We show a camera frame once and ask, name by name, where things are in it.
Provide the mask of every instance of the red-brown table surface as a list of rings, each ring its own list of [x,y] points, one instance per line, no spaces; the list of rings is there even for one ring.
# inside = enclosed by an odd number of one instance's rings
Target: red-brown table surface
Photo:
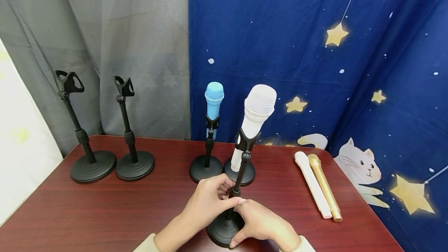
[[[120,136],[90,137],[93,150],[108,150],[119,160],[129,150]],[[146,178],[121,181],[112,172],[93,184],[70,179],[70,167],[83,155],[77,146],[0,228],[1,252],[132,252],[150,233],[159,232],[179,214],[196,184],[188,170],[205,152],[204,142],[136,139],[139,150],[156,160]],[[224,163],[235,145],[215,143],[212,155]],[[322,160],[344,218],[322,219],[294,163],[294,153]],[[371,208],[363,201],[330,154],[314,148],[256,145],[252,152],[255,181],[241,189],[289,221],[317,252],[402,252]],[[278,251],[270,241],[245,240],[233,251]],[[203,229],[179,251],[227,251],[209,240]]]

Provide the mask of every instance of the round stand base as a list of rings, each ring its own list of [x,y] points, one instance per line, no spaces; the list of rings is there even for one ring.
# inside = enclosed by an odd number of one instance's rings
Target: round stand base
[[[80,157],[70,169],[70,177],[78,183],[92,183],[103,179],[117,165],[115,155],[107,151],[95,151],[96,163],[91,164],[87,155]]]
[[[213,156],[210,157],[209,167],[204,167],[204,164],[205,155],[195,158],[190,164],[190,177],[196,183],[202,179],[207,179],[223,173],[223,165]]]
[[[231,159],[227,160],[224,164],[224,173],[229,176],[231,181],[236,182],[238,172],[232,170]],[[241,181],[241,187],[250,185],[255,179],[255,168],[254,165],[249,161],[246,166],[246,171],[244,172],[243,180]]]
[[[226,211],[219,214],[213,222],[207,226],[209,238],[221,247],[229,248],[232,238],[244,227],[244,220],[240,214],[233,212],[232,219],[226,220]]]
[[[154,169],[154,157],[146,151],[137,151],[138,162],[133,163],[128,153],[117,163],[115,173],[125,181],[136,181],[144,178]]]

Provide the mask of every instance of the microphone grille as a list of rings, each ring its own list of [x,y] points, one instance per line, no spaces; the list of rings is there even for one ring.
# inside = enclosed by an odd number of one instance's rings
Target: microphone grille
[[[205,96],[210,100],[220,100],[224,97],[224,88],[221,83],[211,82],[207,85]]]
[[[277,92],[267,85],[256,85],[244,101],[245,108],[259,113],[271,115],[274,112]]]

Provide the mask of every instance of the white cat illustration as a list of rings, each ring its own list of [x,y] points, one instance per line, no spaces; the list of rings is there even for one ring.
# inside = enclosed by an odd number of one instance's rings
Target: white cat illustration
[[[315,133],[299,138],[297,143],[300,145],[313,144],[316,148],[325,149],[328,140],[322,134]],[[355,147],[353,139],[350,137],[348,142],[341,146],[339,155],[334,160],[369,205],[390,207],[375,197],[382,195],[382,191],[364,186],[374,184],[381,179],[381,171],[375,163],[375,156],[371,149],[363,152]]]

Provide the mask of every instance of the white wall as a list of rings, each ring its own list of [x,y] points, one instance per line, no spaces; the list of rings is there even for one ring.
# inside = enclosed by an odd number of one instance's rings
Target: white wall
[[[0,226],[61,161],[56,141],[0,40]]]

